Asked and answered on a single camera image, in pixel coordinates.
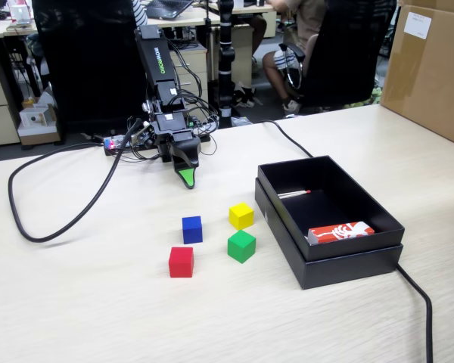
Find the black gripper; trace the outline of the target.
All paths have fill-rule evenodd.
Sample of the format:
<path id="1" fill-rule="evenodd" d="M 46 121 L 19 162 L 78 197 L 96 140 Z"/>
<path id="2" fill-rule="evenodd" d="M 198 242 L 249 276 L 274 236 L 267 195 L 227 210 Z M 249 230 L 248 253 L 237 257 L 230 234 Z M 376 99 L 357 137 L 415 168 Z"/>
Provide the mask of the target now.
<path id="1" fill-rule="evenodd" d="M 175 173 L 187 189 L 195 187 L 195 171 L 199 166 L 201 140 L 185 121 L 182 112 L 162 113 L 151 123 L 151 140 L 154 146 L 169 145 Z"/>

